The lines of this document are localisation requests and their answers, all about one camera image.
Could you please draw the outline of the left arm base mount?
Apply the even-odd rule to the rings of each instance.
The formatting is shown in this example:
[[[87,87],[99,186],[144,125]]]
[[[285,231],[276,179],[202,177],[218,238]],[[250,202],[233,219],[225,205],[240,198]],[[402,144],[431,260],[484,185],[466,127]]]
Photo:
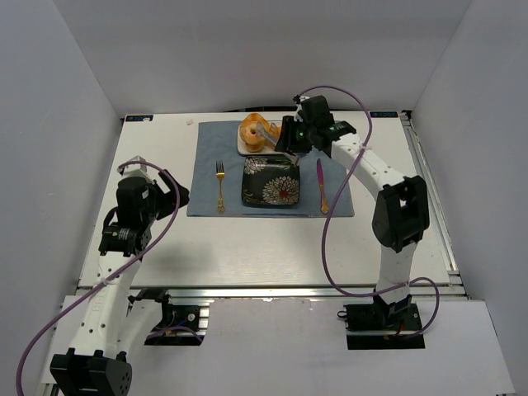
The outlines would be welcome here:
[[[168,290],[160,288],[142,289],[136,296],[130,295],[128,300],[130,310],[137,301],[153,300],[161,313],[161,320],[150,331],[160,334],[147,337],[145,346],[198,347],[204,339],[203,335],[199,335],[200,339],[193,335],[193,332],[198,334],[202,329],[199,305],[176,304]]]

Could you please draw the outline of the orange ring donut bread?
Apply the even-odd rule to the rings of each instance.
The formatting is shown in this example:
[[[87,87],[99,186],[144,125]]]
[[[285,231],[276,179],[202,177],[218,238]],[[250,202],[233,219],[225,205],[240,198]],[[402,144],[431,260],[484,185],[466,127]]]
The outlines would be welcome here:
[[[243,141],[249,153],[260,152],[266,145],[266,139],[259,134],[259,121],[251,121],[248,124],[241,124],[238,128],[238,136]]]

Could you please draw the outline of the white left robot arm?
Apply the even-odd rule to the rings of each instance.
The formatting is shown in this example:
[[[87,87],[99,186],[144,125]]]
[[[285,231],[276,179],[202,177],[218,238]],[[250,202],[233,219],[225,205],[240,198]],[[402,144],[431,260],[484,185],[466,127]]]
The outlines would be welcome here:
[[[130,287],[144,255],[160,240],[152,236],[153,224],[173,221],[189,191],[166,169],[151,178],[139,160],[119,173],[116,205],[103,220],[97,278],[82,297],[85,314],[68,350],[55,354],[49,365],[64,395],[126,395],[132,350],[163,317],[155,300],[136,304]]]

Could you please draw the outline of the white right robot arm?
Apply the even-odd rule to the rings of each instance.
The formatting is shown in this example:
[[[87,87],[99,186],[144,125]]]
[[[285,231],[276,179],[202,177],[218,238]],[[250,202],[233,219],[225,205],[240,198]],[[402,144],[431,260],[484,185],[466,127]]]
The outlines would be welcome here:
[[[388,165],[352,125],[335,120],[325,97],[297,96],[294,101],[297,111],[283,118],[276,151],[299,156],[317,149],[346,167],[372,195],[372,230],[381,246],[374,298],[392,313],[405,309],[413,255],[430,225],[426,182]]]

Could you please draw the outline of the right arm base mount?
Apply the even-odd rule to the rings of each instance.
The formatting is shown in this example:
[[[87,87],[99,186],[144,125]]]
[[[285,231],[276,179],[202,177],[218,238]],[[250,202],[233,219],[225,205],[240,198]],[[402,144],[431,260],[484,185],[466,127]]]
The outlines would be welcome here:
[[[415,303],[386,317],[383,300],[347,304],[337,312],[345,323],[346,345],[351,351],[420,350],[426,348],[422,320]]]

